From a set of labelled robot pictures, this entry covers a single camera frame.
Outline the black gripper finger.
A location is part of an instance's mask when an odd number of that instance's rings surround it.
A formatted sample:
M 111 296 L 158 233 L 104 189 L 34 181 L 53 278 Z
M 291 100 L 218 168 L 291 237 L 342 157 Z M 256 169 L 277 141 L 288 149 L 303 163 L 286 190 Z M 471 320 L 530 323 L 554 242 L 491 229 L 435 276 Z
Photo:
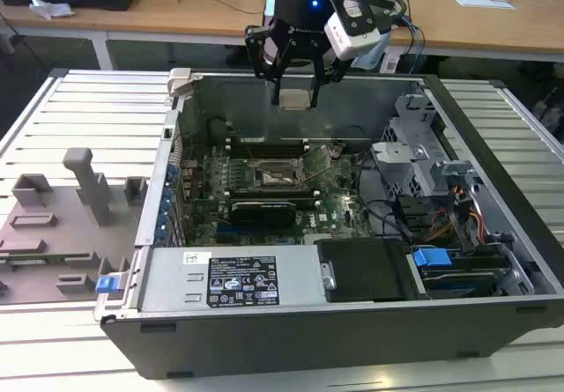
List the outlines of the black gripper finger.
M 268 26 L 247 26 L 245 28 L 244 41 L 255 76 L 271 81 L 274 84 L 271 103 L 278 104 L 281 79 L 292 61 L 294 41 L 288 41 L 282 48 L 282 52 L 277 51 L 273 63 L 267 63 L 263 56 L 270 33 Z
M 349 61 L 342 61 L 336 57 L 327 39 L 311 41 L 309 60 L 314 67 L 314 77 L 310 88 L 310 106 L 316 107 L 321 87 L 329 83 L 340 82 L 349 70 Z

